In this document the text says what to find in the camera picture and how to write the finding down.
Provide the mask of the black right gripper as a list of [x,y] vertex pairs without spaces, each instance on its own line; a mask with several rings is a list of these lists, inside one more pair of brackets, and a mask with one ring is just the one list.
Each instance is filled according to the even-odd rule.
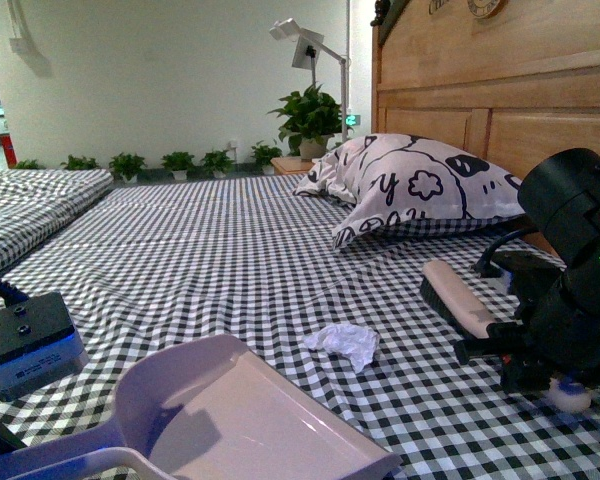
[[600,385],[600,253],[560,270],[523,251],[487,249],[473,266],[519,300],[515,323],[533,356],[585,386]]

